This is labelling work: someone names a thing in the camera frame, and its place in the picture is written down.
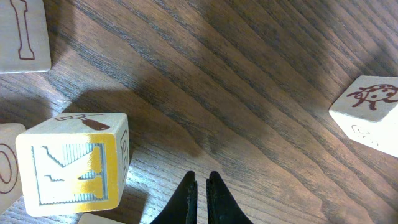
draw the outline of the yellow cube face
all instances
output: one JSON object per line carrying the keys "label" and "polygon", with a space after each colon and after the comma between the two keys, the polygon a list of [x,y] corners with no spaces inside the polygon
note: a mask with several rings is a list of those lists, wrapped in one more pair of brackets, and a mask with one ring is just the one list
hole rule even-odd
{"label": "yellow cube face", "polygon": [[113,134],[29,134],[16,141],[29,215],[112,209],[119,203]]}

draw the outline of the cube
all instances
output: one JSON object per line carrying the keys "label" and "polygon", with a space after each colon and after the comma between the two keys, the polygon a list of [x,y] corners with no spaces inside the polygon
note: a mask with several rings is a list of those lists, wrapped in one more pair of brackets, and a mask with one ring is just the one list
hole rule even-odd
{"label": "cube", "polygon": [[29,215],[119,205],[129,168],[125,114],[60,114],[18,135],[16,147]]}
{"label": "cube", "polygon": [[42,0],[0,1],[0,73],[51,69]]}
{"label": "cube", "polygon": [[346,135],[398,157],[398,78],[360,76],[329,109]]}
{"label": "cube", "polygon": [[0,215],[22,195],[15,138],[24,131],[21,124],[0,124]]}
{"label": "cube", "polygon": [[77,224],[122,224],[117,221],[110,220],[108,218],[103,218],[90,213],[85,213],[81,216]]}

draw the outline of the engraved line drawing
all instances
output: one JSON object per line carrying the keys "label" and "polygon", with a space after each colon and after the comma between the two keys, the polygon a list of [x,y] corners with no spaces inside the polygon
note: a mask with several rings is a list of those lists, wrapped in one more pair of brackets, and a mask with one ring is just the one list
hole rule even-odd
{"label": "engraved line drawing", "polygon": [[32,147],[40,204],[107,200],[103,144]]}
{"label": "engraved line drawing", "polygon": [[27,28],[26,13],[28,12],[26,0],[10,0],[12,7],[15,10],[17,19],[18,33],[19,33],[19,59],[20,60],[35,60],[35,53],[30,46],[29,31]]}
{"label": "engraved line drawing", "polygon": [[79,119],[81,122],[91,129],[94,129],[96,131],[103,131],[107,130],[110,127],[106,124],[100,123],[98,121],[94,121],[92,119],[87,119],[87,116],[97,116],[97,115],[103,115],[103,114],[79,114],[79,115],[73,115],[73,116],[65,116],[61,118],[55,118],[57,121],[66,121],[69,119]]}
{"label": "engraved line drawing", "polygon": [[18,180],[17,157],[12,149],[6,144],[0,144],[0,155],[4,155],[8,166],[10,178],[5,180],[0,173],[0,194],[7,194],[13,190]]}
{"label": "engraved line drawing", "polygon": [[390,98],[395,96],[398,88],[390,84],[379,84],[366,88],[359,88],[361,91],[350,93],[347,97],[354,96],[358,100],[353,107],[357,107],[365,101],[369,102],[369,108],[371,110],[377,110],[376,102],[384,101],[385,103],[395,103],[398,100],[391,100]]}
{"label": "engraved line drawing", "polygon": [[366,141],[367,143],[369,143],[372,146],[379,146],[379,143],[377,143],[377,141],[372,139],[371,133],[369,131],[367,131],[366,129],[358,126],[358,125],[352,125],[351,127],[354,131],[354,133],[361,139],[363,139],[364,141]]}
{"label": "engraved line drawing", "polygon": [[125,130],[122,135],[122,138],[120,139],[120,146],[122,148],[122,159],[123,159],[123,164],[122,164],[122,166],[123,166],[123,170],[122,170],[123,183],[126,179],[127,172],[129,170],[129,163],[128,163],[129,158],[127,156],[127,154],[128,154],[127,150],[129,150],[129,149],[127,148],[127,139],[128,139],[128,133],[127,133],[127,130]]}

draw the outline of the brown wood grain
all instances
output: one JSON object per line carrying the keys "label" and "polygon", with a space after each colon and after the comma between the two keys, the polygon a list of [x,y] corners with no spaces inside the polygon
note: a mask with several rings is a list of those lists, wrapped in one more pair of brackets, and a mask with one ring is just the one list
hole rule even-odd
{"label": "brown wood grain", "polygon": [[[150,223],[186,171],[217,170],[254,223],[398,223],[398,159],[350,141],[328,108],[360,75],[396,76],[393,0],[44,0],[53,68],[0,76],[0,121],[129,116],[121,204]],[[0,223],[30,217],[23,197]]]}

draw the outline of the wooden surface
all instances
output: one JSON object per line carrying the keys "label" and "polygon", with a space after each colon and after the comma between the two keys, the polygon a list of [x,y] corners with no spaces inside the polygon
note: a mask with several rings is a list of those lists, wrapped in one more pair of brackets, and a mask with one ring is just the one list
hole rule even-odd
{"label": "wooden surface", "polygon": [[[396,76],[393,0],[45,0],[53,69],[0,76],[0,120],[129,116],[120,206],[150,223],[186,171],[217,170],[254,223],[397,223],[398,159],[350,141],[328,108],[359,75]],[[0,223],[29,217],[23,198]]]}

